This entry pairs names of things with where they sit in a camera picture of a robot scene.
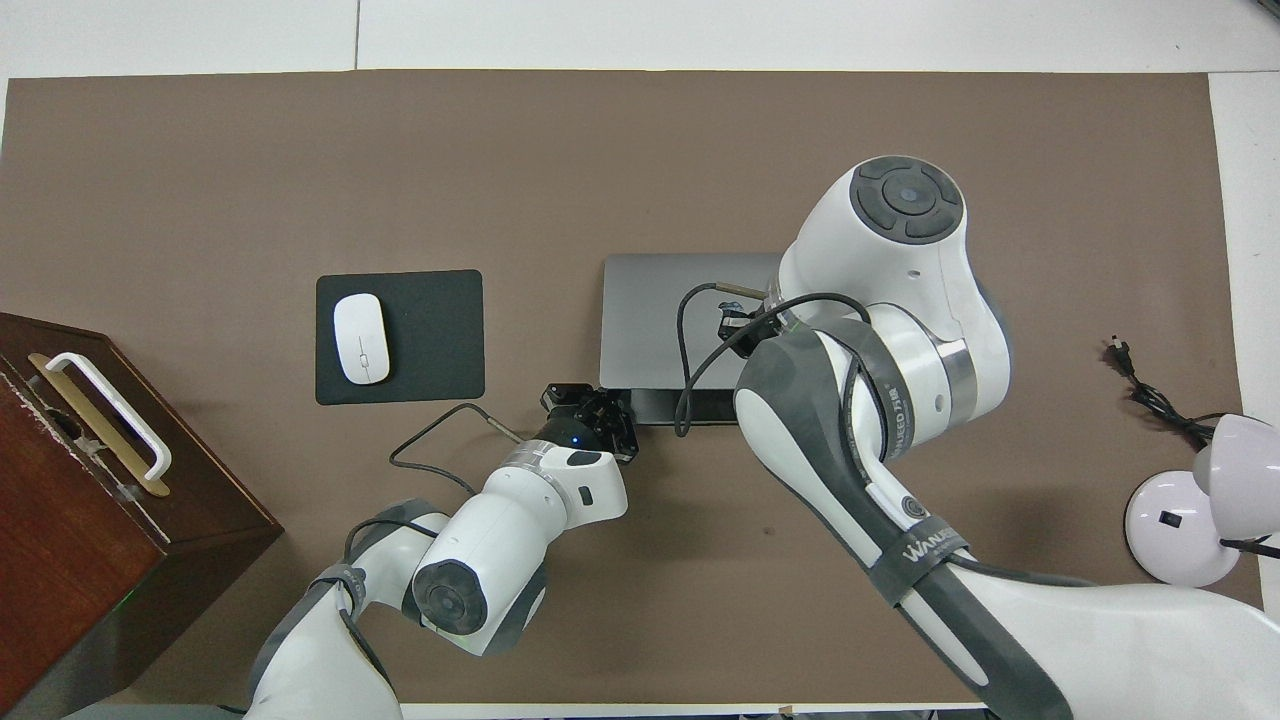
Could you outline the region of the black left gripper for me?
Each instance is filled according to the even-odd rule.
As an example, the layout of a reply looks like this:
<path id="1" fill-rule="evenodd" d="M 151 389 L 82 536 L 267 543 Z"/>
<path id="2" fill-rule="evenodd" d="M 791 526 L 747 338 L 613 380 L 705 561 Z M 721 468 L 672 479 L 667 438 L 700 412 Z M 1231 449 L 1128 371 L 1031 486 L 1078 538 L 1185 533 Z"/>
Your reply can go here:
<path id="1" fill-rule="evenodd" d="M 588 383 L 550 383 L 541 393 L 547 420 L 536 439 L 562 447 L 603 451 L 627 465 L 639 452 L 630 389 Z"/>

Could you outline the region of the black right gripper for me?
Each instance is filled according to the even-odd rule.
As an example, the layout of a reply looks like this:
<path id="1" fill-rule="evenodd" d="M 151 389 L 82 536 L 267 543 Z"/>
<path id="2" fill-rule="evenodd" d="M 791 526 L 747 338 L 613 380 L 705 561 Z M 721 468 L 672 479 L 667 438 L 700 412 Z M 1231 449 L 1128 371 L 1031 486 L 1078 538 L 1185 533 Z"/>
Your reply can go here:
<path id="1" fill-rule="evenodd" d="M 736 301 L 721 302 L 718 309 L 721 310 L 721 319 L 717 336 L 721 341 L 728 341 L 744 327 L 750 325 L 755 319 L 765 315 L 765 307 L 763 304 L 749 313 L 744 305 Z M 744 337 L 732 342 L 730 348 L 739 357 L 749 359 L 755 352 L 759 343 L 776 337 L 778 333 L 780 323 L 776 319 L 769 319 L 768 322 L 756 325 L 750 333 L 746 333 Z"/>

